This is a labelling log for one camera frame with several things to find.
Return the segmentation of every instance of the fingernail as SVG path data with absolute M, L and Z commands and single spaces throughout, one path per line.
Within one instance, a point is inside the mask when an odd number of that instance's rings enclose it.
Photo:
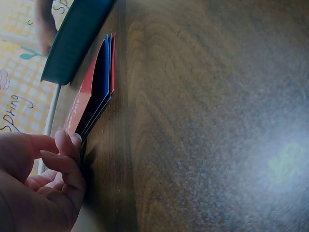
M 57 156 L 57 154 L 54 154 L 53 152 L 44 151 L 44 150 L 40 150 L 40 153 L 45 156 Z
M 66 136 L 70 137 L 69 134 L 61 127 L 59 127 L 57 131 L 63 131 L 66 134 Z
M 75 133 L 73 136 L 78 138 L 80 141 L 82 141 L 82 137 L 79 134 Z

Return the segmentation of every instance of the card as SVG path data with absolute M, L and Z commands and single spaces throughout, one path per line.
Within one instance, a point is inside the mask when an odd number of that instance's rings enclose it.
M 70 136 L 84 140 L 114 91 L 115 34 L 107 35 L 95 55 L 64 124 Z

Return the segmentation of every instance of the hand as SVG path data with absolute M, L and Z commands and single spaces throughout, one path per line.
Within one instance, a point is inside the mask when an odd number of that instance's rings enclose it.
M 45 135 L 0 133 L 0 231 L 70 231 L 85 193 L 81 140 L 63 130 Z M 49 168 L 28 176 L 34 159 Z
M 57 35 L 52 15 L 53 0 L 35 0 L 33 7 L 34 27 L 43 55 L 47 56 Z

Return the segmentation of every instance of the plastic tray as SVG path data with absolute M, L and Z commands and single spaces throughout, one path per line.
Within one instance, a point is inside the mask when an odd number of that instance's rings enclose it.
M 57 33 L 41 81 L 61 86 L 75 76 L 115 0 L 75 0 Z

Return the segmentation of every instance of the wood grain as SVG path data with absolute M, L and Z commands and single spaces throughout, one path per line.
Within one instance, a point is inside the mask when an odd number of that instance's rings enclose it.
M 309 230 L 309 2 L 119 0 L 86 201 L 117 231 Z

